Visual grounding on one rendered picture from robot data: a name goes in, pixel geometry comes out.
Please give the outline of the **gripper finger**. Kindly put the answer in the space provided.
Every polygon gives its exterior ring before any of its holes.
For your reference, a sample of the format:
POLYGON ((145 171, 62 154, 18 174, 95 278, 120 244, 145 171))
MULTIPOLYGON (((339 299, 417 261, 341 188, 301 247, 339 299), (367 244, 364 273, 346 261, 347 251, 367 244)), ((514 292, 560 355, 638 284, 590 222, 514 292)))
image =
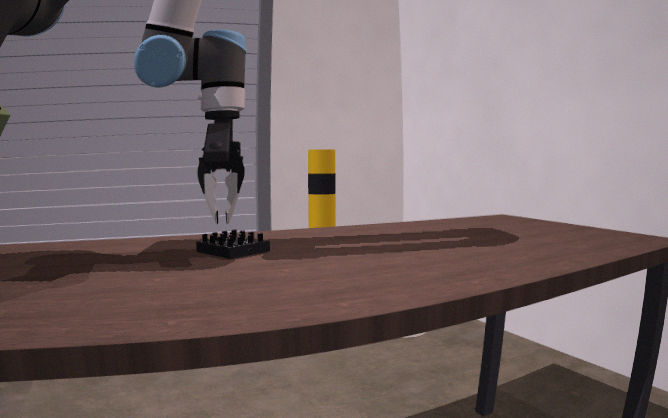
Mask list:
POLYGON ((237 164, 232 167, 232 171, 230 171, 229 175, 225 178, 225 184, 228 188, 228 196, 227 196, 228 208, 226 210, 227 224, 229 223, 233 215, 239 191, 244 179, 244 174, 245 174, 245 169, 243 165, 243 156, 239 156, 237 164))
POLYGON ((218 224, 218 211, 215 205, 217 200, 217 198, 215 197, 215 186, 217 185, 217 178, 214 176, 214 172, 211 173, 210 168, 205 166, 205 164, 203 163, 203 158, 199 158, 197 174, 210 213, 215 223, 218 224))

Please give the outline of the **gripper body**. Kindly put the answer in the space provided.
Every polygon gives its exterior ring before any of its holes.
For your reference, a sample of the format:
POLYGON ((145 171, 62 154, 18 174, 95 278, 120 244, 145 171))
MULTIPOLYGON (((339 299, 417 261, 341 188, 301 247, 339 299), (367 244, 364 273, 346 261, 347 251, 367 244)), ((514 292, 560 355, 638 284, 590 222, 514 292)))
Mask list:
MULTIPOLYGON (((231 132, 232 132, 232 141, 233 141, 233 119, 238 119, 240 116, 239 111, 235 110, 217 110, 217 111, 208 111, 205 112, 205 119, 214 120, 214 123, 229 123, 230 126, 230 141, 231 141, 231 132)), ((206 167, 211 168, 212 172, 215 172, 216 169, 226 169, 227 172, 232 170, 232 167, 235 166, 238 162, 239 156, 241 156, 241 143, 240 142, 230 142, 229 147, 229 161, 228 162, 204 162, 206 167), (240 153, 239 153, 240 150, 240 153), (239 155, 239 156, 238 156, 239 155), (221 166, 220 166, 221 165, 221 166)))

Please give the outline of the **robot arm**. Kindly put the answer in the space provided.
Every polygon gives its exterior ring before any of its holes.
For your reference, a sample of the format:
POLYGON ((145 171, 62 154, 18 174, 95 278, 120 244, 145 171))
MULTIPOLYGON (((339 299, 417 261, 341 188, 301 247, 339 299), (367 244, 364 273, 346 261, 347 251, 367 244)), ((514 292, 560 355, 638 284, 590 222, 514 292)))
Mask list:
MULTIPOLYGON (((35 36, 51 29, 68 1, 0 0, 0 47, 7 35, 35 36)), ((245 38, 221 29, 192 38, 201 1, 154 0, 134 56, 135 72, 143 83, 157 88, 175 81, 201 80, 198 99, 203 112, 242 111, 245 38)), ((229 145, 230 123, 209 123, 204 162, 227 162, 229 145)))

